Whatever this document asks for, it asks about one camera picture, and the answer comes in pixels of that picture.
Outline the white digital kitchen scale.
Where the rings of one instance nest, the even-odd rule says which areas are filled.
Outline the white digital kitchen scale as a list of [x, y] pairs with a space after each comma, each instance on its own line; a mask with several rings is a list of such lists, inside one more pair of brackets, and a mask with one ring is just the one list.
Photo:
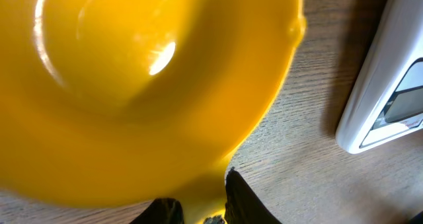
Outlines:
[[422, 0], [387, 0], [336, 130], [358, 154], [422, 129]]

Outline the yellow plastic measuring scoop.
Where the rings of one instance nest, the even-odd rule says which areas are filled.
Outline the yellow plastic measuring scoop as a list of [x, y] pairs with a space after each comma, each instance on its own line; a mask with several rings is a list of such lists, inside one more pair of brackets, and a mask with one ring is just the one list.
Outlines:
[[1, 0], [1, 188], [224, 215], [305, 27], [303, 0]]

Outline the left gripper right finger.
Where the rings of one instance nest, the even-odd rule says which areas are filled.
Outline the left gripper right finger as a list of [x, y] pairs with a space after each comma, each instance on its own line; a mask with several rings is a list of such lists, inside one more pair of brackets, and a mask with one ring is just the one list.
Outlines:
[[226, 176], [225, 220], [228, 224], [282, 224], [260, 201], [239, 172]]

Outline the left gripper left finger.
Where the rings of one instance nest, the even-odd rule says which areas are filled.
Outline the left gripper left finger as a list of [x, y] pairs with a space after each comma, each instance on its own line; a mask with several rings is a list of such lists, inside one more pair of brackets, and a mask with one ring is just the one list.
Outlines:
[[182, 206], [173, 198], [157, 198], [130, 224], [184, 224]]

